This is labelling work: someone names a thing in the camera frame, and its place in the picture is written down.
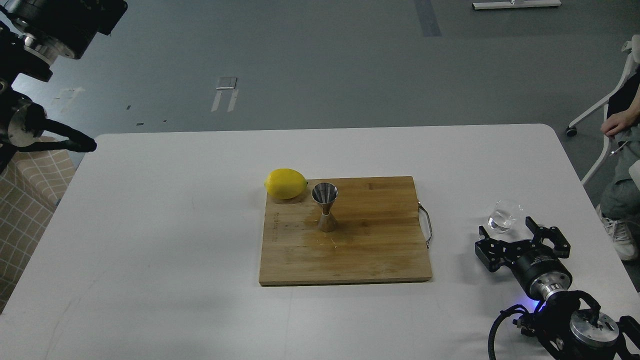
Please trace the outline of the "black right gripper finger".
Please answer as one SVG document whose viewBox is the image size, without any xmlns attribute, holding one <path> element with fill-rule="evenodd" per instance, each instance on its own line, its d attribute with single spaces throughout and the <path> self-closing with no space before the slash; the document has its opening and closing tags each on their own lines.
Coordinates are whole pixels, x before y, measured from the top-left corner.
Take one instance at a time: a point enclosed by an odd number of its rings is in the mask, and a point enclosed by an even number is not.
<svg viewBox="0 0 640 360">
<path fill-rule="evenodd" d="M 570 257 L 570 243 L 558 227 L 544 227 L 537 224 L 530 216 L 526 216 L 525 225 L 532 233 L 532 239 L 526 240 L 532 247 L 542 246 L 544 241 L 548 240 L 552 244 L 550 249 L 555 257 L 560 259 Z"/>
<path fill-rule="evenodd" d="M 508 243 L 494 239 L 483 226 L 478 227 L 478 240 L 474 243 L 475 254 L 489 272 L 496 272 L 502 266 L 511 267 L 526 252 L 533 249 L 531 240 Z"/>
</svg>

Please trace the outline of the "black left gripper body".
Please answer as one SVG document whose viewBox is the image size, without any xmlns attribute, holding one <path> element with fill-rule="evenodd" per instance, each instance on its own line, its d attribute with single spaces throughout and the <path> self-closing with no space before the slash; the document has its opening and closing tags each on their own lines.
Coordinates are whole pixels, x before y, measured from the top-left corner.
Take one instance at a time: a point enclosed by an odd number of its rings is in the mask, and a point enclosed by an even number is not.
<svg viewBox="0 0 640 360">
<path fill-rule="evenodd" d="M 41 60 L 78 60 L 96 34 L 110 35 L 125 0 L 3 0 L 1 10 L 22 32 L 23 48 Z"/>
</svg>

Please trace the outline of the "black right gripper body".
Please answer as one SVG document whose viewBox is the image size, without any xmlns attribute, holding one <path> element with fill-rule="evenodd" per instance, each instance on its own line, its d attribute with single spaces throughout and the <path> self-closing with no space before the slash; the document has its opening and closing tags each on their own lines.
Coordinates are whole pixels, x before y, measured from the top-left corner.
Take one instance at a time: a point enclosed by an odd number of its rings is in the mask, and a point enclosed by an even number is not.
<svg viewBox="0 0 640 360">
<path fill-rule="evenodd" d="M 549 249 L 533 249 L 510 264 L 510 271 L 529 299 L 548 301 L 558 292 L 568 291 L 573 276 Z"/>
</svg>

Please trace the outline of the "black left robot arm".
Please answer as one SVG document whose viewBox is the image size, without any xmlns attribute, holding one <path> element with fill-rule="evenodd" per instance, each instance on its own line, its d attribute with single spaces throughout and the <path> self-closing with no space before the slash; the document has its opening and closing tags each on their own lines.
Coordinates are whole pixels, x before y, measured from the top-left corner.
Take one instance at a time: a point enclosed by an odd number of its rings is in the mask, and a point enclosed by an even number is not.
<svg viewBox="0 0 640 360">
<path fill-rule="evenodd" d="M 16 153 L 67 150 L 89 153 L 97 143 L 48 117 L 13 89 L 18 75 L 48 82 L 58 57 L 80 59 L 96 34 L 110 35 L 128 9 L 125 0 L 3 0 L 0 30 L 1 169 Z"/>
</svg>

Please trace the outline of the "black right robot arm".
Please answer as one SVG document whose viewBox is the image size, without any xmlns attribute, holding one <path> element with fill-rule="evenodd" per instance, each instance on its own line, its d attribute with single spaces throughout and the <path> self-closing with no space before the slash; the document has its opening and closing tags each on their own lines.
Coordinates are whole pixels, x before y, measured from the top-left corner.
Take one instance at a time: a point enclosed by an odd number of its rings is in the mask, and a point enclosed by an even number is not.
<svg viewBox="0 0 640 360">
<path fill-rule="evenodd" d="M 475 254 L 489 272 L 510 269 L 526 296 L 537 301 L 533 311 L 515 304 L 501 310 L 487 336 L 487 356 L 496 358 L 499 326 L 510 317 L 526 337 L 536 338 L 556 360 L 637 360 L 627 341 L 639 346 L 639 322 L 632 316 L 615 321 L 602 312 L 589 293 L 571 290 L 572 274 L 562 264 L 570 256 L 570 244 L 557 227 L 543 227 L 525 219 L 531 239 L 508 243 L 478 228 Z"/>
</svg>

